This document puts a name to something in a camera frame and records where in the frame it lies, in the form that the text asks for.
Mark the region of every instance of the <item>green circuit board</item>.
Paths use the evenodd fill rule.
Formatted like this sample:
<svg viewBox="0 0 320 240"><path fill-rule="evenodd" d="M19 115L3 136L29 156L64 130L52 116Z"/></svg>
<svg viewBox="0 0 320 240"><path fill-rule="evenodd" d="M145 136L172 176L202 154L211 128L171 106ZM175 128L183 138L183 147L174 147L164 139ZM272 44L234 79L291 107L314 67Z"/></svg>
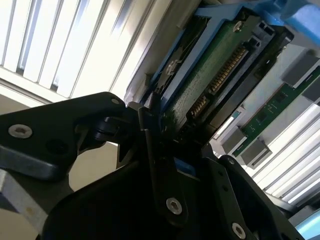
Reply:
<svg viewBox="0 0 320 240"><path fill-rule="evenodd" d="M320 76L318 66L297 88L284 83L251 120L241 128L247 139L234 152L238 156L269 126L313 81Z"/></svg>
<svg viewBox="0 0 320 240"><path fill-rule="evenodd" d="M234 32L237 21L225 22L179 90L174 102L164 114L167 134L175 134L186 122L186 115L201 94L208 88L213 78L218 75L225 63L244 41L252 36L252 30L259 18L250 16L243 24L241 31Z"/></svg>

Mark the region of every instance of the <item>white wall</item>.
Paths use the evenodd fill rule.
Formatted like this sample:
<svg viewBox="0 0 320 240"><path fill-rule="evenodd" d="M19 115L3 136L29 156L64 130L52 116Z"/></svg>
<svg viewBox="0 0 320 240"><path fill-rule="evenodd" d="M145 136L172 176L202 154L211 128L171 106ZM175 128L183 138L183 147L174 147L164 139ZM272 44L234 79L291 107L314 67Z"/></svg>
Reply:
<svg viewBox="0 0 320 240"><path fill-rule="evenodd" d="M0 95L0 115L27 107ZM74 190L109 174L116 169L117 147L105 146L80 155L73 165L69 182ZM0 209L0 240L35 240L38 233L21 215Z"/></svg>

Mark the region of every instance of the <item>bolt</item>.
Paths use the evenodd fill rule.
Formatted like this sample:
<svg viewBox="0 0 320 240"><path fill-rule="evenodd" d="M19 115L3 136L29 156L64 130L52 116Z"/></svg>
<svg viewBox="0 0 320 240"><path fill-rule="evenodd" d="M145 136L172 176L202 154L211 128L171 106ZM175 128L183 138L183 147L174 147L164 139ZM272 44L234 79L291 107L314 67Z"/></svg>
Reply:
<svg viewBox="0 0 320 240"><path fill-rule="evenodd" d="M119 100L115 99L115 98L112 98L111 99L111 102L113 102L114 104L120 104Z"/></svg>
<svg viewBox="0 0 320 240"><path fill-rule="evenodd" d="M228 161L229 161L229 163L231 163L231 164L235 164L235 161L234 161L231 157L228 157Z"/></svg>
<svg viewBox="0 0 320 240"><path fill-rule="evenodd" d="M8 133L17 139L28 139L32 135L32 129L23 124L15 124L9 127Z"/></svg>
<svg viewBox="0 0 320 240"><path fill-rule="evenodd" d="M241 28L243 27L243 25L244 25L243 21L238 21L233 27L233 32L236 33L236 32L241 31Z"/></svg>
<svg viewBox="0 0 320 240"><path fill-rule="evenodd" d="M180 202L174 197L168 198L165 203L166 203L166 207L174 215L180 215L182 213L182 206Z"/></svg>
<svg viewBox="0 0 320 240"><path fill-rule="evenodd" d="M232 230L240 239L246 239L245 230L236 222L232 223Z"/></svg>

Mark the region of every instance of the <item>silver metal panel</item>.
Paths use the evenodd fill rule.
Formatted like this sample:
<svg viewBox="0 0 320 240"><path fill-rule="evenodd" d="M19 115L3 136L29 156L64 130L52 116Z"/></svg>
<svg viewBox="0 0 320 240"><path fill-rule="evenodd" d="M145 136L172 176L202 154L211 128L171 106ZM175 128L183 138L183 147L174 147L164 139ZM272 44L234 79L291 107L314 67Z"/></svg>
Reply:
<svg viewBox="0 0 320 240"><path fill-rule="evenodd" d="M305 49L282 74L282 81L297 88L305 80L304 75L318 60L318 57Z"/></svg>
<svg viewBox="0 0 320 240"><path fill-rule="evenodd" d="M39 233L52 208L72 192L68 178L49 183L0 169L0 208L10 203Z"/></svg>
<svg viewBox="0 0 320 240"><path fill-rule="evenodd" d="M247 137L243 132L237 127L232 135L222 144L222 147L226 154L233 153L245 140Z"/></svg>
<svg viewBox="0 0 320 240"><path fill-rule="evenodd" d="M240 159L245 165L255 169L271 154L272 152L270 149L262 141L256 139L246 150L241 153Z"/></svg>

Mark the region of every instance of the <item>ram module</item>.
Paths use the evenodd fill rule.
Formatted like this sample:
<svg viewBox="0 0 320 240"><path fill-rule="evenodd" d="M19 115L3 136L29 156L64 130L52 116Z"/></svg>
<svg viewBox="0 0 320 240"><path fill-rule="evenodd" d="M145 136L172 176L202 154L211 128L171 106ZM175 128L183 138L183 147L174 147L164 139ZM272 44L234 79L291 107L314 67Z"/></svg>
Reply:
<svg viewBox="0 0 320 240"><path fill-rule="evenodd" d="M241 128L247 139L234 152L239 156L307 87L320 77L318 66L297 88L284 83L251 120Z"/></svg>

